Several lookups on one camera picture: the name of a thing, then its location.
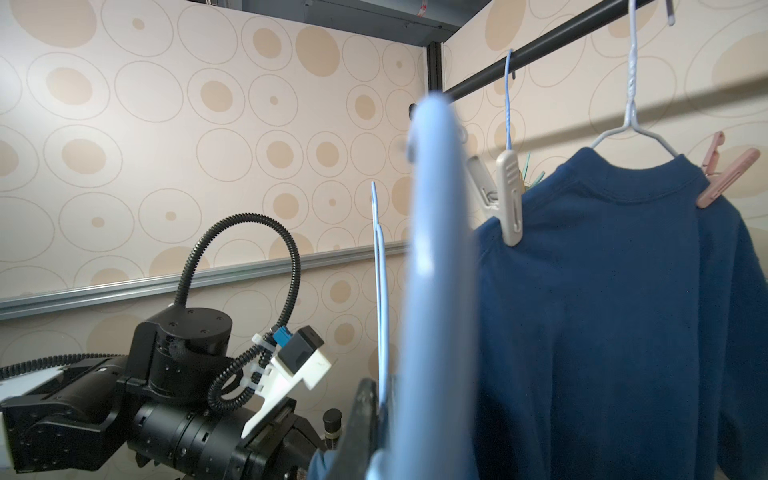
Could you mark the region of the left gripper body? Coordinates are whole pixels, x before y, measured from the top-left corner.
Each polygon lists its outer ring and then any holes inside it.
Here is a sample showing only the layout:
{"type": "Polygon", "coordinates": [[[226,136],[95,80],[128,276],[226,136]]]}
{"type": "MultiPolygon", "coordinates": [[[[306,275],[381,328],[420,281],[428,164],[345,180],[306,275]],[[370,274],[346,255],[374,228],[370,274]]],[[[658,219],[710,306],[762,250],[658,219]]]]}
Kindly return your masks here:
{"type": "Polygon", "coordinates": [[[245,452],[240,479],[297,479],[308,471],[325,444],[311,423],[295,412],[297,402],[286,397],[257,423],[242,442],[245,452]]]}

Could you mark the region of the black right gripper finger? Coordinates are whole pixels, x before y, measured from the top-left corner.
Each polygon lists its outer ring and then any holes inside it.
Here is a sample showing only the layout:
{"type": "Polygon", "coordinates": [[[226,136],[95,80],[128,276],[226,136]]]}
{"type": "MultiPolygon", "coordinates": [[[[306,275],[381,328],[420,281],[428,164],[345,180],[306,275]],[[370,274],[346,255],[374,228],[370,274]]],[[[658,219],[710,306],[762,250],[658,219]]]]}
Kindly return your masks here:
{"type": "Polygon", "coordinates": [[[329,480],[363,480],[378,443],[378,387],[374,380],[360,381],[353,398],[345,432],[326,476],[329,480]]]}

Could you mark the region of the light blue plastic hanger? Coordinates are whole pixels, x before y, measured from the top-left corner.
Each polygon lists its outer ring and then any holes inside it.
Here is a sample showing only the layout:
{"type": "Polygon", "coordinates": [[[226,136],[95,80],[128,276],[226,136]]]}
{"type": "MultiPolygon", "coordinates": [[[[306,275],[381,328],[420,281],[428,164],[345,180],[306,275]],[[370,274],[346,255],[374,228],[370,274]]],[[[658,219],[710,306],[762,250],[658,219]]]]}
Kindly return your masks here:
{"type": "Polygon", "coordinates": [[[387,445],[371,479],[471,479],[477,392],[476,248],[464,150],[449,97],[414,109],[413,164],[400,356],[387,445]]]}

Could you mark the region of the navy blue t-shirt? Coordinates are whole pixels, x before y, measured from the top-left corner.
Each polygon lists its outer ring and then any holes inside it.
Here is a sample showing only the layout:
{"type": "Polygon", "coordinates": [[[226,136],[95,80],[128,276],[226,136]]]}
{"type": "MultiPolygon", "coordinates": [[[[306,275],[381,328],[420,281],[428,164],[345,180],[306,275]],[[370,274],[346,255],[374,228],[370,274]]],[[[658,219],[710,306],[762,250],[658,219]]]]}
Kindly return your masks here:
{"type": "Polygon", "coordinates": [[[579,150],[478,247],[482,479],[767,475],[767,282],[739,211],[684,156],[579,150]]]}

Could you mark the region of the grey plastic clothespin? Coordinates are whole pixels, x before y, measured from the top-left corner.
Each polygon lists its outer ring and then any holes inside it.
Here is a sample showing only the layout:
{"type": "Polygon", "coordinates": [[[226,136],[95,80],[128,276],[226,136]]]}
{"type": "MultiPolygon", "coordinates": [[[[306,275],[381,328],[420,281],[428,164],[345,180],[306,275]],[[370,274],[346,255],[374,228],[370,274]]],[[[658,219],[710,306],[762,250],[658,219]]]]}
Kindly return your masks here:
{"type": "Polygon", "coordinates": [[[522,195],[525,191],[517,153],[505,150],[495,164],[496,175],[492,176],[477,156],[465,162],[471,190],[481,210],[499,220],[504,243],[514,247],[523,238],[522,195]]]}

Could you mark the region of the white wire hanger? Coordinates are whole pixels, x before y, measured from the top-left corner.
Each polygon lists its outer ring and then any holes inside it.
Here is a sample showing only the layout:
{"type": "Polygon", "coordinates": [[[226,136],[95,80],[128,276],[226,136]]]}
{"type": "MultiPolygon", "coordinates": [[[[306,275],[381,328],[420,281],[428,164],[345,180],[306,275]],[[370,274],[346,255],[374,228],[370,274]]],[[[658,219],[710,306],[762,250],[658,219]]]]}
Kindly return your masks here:
{"type": "Polygon", "coordinates": [[[637,135],[649,138],[658,143],[672,158],[678,156],[678,152],[659,134],[641,126],[638,120],[636,96],[638,82],[638,28],[637,28],[637,1],[629,0],[627,3],[629,18],[629,51],[627,55],[627,95],[624,109],[623,123],[621,126],[602,132],[589,147],[596,150],[606,139],[615,137],[627,131],[633,131],[637,135]]]}

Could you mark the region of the light blue t-shirt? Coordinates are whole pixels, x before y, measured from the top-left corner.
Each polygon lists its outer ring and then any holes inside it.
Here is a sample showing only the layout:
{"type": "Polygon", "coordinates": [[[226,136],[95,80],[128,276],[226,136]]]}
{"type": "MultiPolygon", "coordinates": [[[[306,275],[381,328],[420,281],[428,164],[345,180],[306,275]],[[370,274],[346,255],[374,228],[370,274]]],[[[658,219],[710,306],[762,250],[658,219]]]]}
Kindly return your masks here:
{"type": "Polygon", "coordinates": [[[325,480],[336,458],[335,450],[317,450],[308,467],[307,480],[325,480]]]}

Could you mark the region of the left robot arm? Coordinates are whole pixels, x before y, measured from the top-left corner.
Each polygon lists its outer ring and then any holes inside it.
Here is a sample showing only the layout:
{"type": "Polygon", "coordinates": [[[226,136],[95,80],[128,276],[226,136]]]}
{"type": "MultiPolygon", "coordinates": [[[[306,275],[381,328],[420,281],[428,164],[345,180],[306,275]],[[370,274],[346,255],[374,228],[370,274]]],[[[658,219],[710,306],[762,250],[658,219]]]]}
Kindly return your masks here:
{"type": "Polygon", "coordinates": [[[96,471],[120,448],[138,465],[162,464],[187,479],[296,479],[323,443],[292,399],[254,432],[252,412],[217,413],[206,396],[229,364],[231,318],[172,306],[140,323],[126,355],[58,355],[2,369],[22,382],[54,376],[1,403],[1,465],[17,473],[96,471]]]}

